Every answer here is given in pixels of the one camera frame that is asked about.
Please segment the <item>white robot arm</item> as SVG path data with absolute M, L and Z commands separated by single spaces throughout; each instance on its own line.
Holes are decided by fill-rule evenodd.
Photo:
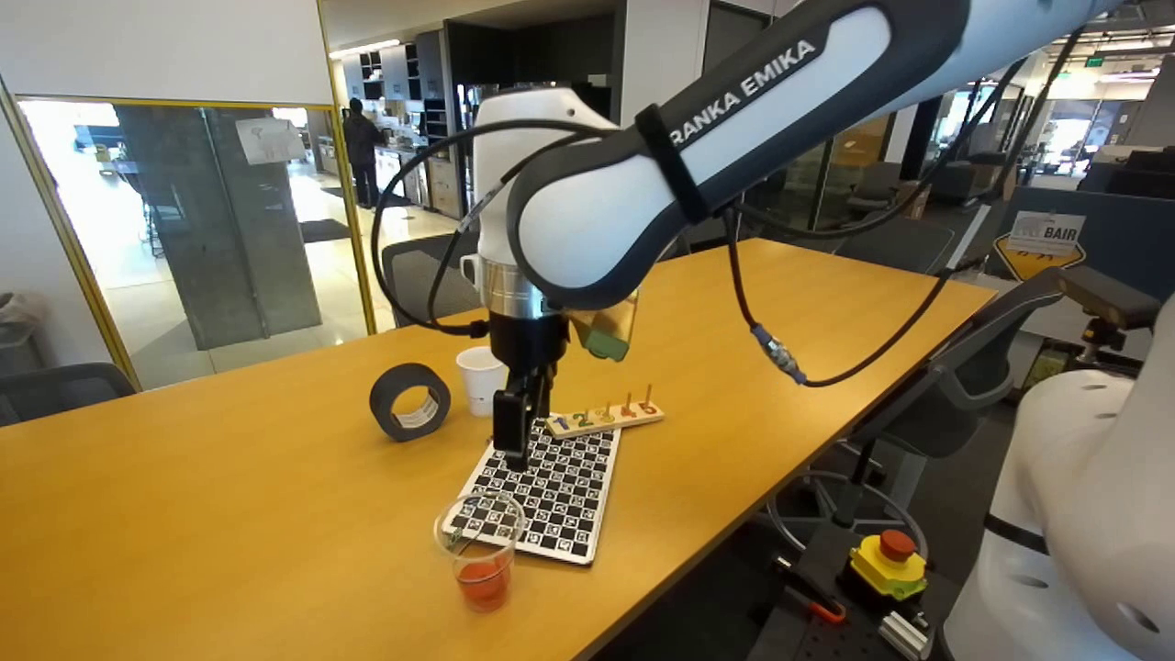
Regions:
M 1120 0 L 803 0 L 752 45 L 618 128 L 561 148 L 570 91 L 506 91 L 525 120 L 476 148 L 506 177 L 480 236 L 492 439 L 530 459 L 567 320 L 641 287 L 663 244 L 807 148 L 1059 41 Z M 1143 369 L 1060 369 L 1020 399 L 945 640 L 955 661 L 1175 661 L 1175 325 Z

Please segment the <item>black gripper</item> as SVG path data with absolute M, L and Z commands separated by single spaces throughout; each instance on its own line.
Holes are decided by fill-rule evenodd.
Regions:
M 492 314 L 488 333 L 492 356 L 506 367 L 506 394 L 492 398 L 492 444 L 512 459 L 512 469 L 525 469 L 537 415 L 551 410 L 551 388 L 558 361 L 567 356 L 570 324 L 561 314 Z

